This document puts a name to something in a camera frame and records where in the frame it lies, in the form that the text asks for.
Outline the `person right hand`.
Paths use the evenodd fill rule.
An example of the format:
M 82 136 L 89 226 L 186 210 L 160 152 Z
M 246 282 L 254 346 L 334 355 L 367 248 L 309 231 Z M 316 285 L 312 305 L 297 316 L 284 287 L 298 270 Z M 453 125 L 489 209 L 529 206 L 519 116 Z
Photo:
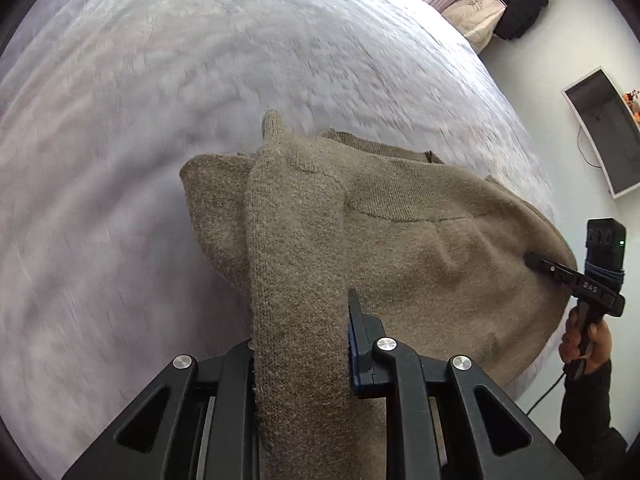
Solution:
M 565 365 L 580 361 L 584 363 L 584 376 L 591 375 L 611 359 L 612 334 L 604 318 L 590 324 L 584 333 L 578 328 L 579 308 L 570 310 L 565 333 L 559 346 L 559 355 Z

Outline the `right forearm black sleeve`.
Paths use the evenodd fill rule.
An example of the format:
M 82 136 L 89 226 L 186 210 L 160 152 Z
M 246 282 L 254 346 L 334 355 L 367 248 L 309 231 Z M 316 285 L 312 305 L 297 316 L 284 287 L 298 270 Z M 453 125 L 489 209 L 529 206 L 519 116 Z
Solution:
M 611 425 L 612 362 L 564 382 L 560 434 L 555 446 L 585 479 L 617 479 L 627 442 Z

